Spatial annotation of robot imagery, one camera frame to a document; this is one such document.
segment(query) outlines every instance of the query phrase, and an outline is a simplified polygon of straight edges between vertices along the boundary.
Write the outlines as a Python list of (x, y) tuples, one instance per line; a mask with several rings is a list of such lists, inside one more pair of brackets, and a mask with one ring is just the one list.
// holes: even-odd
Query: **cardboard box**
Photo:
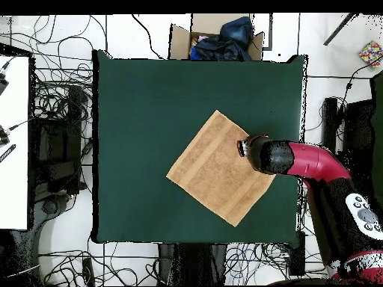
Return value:
[[(208, 37), (219, 35), (223, 24), (231, 22), (249, 13), (193, 13), (191, 15), (190, 31), (177, 25), (171, 25), (171, 40), (168, 59), (189, 59), (191, 38), (200, 35)], [(254, 36), (248, 47), (248, 54), (253, 61), (262, 60), (262, 46), (265, 34), (260, 32)]]

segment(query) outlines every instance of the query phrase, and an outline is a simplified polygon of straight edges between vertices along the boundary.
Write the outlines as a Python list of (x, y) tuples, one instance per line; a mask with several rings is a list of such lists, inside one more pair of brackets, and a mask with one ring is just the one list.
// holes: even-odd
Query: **power strip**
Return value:
[(7, 149), (3, 155), (0, 156), (0, 163), (1, 163), (2, 161), (4, 161), (5, 158), (6, 158), (7, 156), (9, 156), (9, 155), (13, 152), (14, 149), (16, 149), (16, 144), (11, 145), (10, 148)]

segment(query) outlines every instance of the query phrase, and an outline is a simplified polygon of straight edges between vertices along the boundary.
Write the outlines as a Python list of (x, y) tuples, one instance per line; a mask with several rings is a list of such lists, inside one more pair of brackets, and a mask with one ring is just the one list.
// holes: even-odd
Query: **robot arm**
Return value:
[(239, 141), (238, 150), (261, 173), (303, 178), (330, 277), (383, 283), (382, 220), (332, 153), (310, 144), (273, 141), (267, 135)]

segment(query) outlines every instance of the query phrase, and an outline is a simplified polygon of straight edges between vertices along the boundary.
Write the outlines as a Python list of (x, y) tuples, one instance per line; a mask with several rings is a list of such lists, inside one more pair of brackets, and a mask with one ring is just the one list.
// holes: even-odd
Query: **blue cloth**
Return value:
[(197, 53), (197, 51), (195, 50), (195, 46), (193, 46), (191, 48), (191, 53), (190, 53), (190, 59), (192, 61), (199, 61), (200, 60), (200, 55)]

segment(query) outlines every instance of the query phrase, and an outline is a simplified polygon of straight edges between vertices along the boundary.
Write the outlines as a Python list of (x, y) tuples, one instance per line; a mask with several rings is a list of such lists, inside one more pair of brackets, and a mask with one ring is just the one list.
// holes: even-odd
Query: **table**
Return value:
[[(0, 67), (9, 60), (0, 56)], [(28, 57), (14, 58), (5, 74), (9, 84), (0, 95), (0, 125), (8, 129), (28, 119)], [(10, 143), (0, 148), (0, 155), (12, 144), (16, 149), (0, 163), (0, 229), (27, 229), (28, 123), (12, 131), (9, 138)]]
[(303, 56), (240, 63), (94, 54), (92, 239), (295, 246), (296, 178), (276, 177), (234, 228), (165, 176), (214, 110), (249, 134), (298, 141), (303, 65)]

